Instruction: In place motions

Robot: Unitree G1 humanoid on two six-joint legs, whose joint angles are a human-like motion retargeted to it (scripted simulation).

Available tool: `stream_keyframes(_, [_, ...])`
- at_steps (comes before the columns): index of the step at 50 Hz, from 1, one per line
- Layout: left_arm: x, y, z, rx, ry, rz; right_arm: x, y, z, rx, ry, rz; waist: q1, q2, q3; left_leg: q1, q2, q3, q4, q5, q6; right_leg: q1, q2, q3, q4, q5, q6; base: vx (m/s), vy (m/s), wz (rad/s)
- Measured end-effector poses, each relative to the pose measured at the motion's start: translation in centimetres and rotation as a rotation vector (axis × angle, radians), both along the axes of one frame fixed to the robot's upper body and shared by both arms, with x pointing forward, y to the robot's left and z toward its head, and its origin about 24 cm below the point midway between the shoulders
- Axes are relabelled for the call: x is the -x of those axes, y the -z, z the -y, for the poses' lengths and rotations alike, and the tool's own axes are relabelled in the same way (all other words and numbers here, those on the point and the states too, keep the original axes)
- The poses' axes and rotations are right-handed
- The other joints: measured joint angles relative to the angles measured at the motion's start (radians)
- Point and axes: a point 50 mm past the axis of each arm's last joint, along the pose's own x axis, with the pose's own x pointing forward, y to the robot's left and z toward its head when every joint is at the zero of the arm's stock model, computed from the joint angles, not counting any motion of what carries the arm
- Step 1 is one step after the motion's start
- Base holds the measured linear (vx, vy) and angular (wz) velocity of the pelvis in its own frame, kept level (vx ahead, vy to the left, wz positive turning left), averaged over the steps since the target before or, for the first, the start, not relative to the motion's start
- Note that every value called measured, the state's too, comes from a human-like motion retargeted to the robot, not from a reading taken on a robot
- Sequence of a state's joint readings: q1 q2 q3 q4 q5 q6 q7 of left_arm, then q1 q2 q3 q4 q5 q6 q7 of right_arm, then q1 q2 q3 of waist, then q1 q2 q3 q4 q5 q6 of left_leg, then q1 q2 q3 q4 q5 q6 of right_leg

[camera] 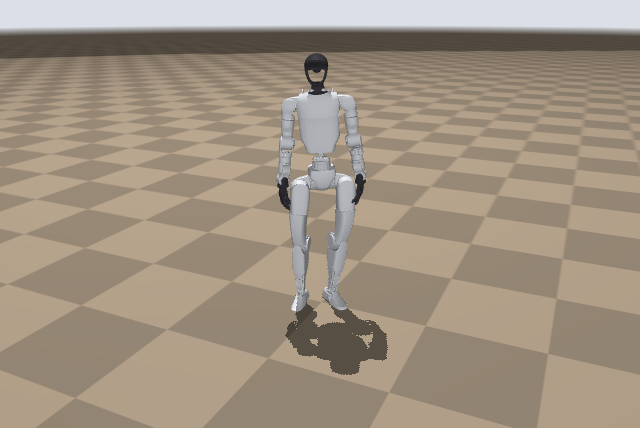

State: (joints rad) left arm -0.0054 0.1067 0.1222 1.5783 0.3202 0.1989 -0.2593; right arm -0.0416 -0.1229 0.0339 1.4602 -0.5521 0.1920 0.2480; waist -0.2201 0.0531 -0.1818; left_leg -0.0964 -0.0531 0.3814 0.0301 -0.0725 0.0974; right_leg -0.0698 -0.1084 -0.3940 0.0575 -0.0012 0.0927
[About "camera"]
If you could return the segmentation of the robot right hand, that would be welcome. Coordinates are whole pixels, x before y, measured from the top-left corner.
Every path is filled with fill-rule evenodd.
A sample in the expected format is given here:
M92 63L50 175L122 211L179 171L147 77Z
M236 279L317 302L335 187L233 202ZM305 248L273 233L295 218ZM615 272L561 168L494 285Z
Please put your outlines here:
M286 177L282 178L281 184L282 185L280 185L279 183L277 184L277 187L279 188L280 201L286 209L290 210L289 204L291 205L291 202L290 202L290 199L288 198L288 192L287 192L287 188L289 187L288 178Z

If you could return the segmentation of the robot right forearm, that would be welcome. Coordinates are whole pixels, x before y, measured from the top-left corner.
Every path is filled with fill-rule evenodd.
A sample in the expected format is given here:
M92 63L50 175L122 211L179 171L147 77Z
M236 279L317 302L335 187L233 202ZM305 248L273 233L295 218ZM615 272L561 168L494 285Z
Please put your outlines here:
M281 184L282 178L288 178L289 183L289 175L290 175L290 167L291 167L291 157L292 153L289 151L282 151L281 149L281 139L279 141L279 165L278 165L278 175L276 177L277 183Z

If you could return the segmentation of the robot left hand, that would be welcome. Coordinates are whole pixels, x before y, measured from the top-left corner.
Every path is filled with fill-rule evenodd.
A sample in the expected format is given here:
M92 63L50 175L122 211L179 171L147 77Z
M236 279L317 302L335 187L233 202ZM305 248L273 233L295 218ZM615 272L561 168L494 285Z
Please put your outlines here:
M363 181L363 175L362 174L357 174L355 183L357 184L356 196L352 200L352 203L355 202L355 205L357 205L357 203L359 202L359 199L360 199L360 197L361 197L361 195L363 193L364 184L366 183L366 180Z

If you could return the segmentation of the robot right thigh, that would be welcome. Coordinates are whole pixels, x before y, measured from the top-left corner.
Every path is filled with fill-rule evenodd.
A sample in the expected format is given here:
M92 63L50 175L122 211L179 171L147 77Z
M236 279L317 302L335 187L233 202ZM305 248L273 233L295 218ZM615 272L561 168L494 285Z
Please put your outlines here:
M310 198L310 176L294 179L290 185L290 228L293 247L300 246L302 252L310 249L311 237L306 236L306 225Z

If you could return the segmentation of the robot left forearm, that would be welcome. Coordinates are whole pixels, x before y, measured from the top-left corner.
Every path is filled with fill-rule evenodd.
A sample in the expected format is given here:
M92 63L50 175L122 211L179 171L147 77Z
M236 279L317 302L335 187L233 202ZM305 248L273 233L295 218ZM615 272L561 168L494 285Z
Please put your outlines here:
M358 133L359 134L359 133ZM356 175L357 174L362 174L363 175L363 181L366 178L366 171L365 171L365 165L364 165L364 159L363 159L363 147L362 147L362 139L361 136L359 134L359 138L360 138L360 146L359 147L352 147L353 149L350 149L350 155L351 155L351 159L352 159L352 167L354 170L354 178L356 180Z

